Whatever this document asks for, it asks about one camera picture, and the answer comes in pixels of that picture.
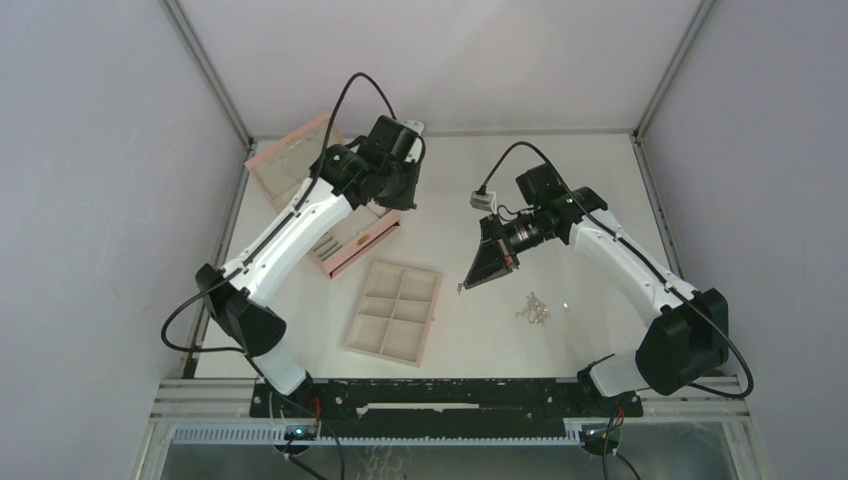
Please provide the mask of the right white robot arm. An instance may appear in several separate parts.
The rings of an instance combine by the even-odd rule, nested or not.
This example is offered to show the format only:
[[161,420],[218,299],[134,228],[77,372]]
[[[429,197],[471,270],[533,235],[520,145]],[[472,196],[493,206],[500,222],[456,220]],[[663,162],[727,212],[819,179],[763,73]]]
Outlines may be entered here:
[[516,271],[520,253],[558,239],[603,268],[647,328],[635,350],[609,354],[579,371],[584,412],[605,415],[627,392],[670,395],[728,360],[728,305],[720,292],[700,291],[663,268],[620,227],[603,199],[588,187],[568,188],[554,167],[534,167],[516,183],[529,212],[508,222],[496,214],[480,219],[480,244],[462,288]]

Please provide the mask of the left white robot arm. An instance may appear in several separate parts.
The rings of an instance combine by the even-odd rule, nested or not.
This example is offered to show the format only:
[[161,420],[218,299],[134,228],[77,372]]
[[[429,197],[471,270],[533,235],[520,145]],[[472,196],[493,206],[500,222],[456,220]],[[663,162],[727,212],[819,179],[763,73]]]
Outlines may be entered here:
[[421,121],[381,115],[350,143],[321,141],[306,176],[286,190],[287,204],[260,236],[223,266],[206,264],[195,275],[212,319],[275,389],[274,404],[290,417],[310,409],[313,392],[286,343],[287,324],[270,303],[301,259],[356,211],[415,209],[424,131]]

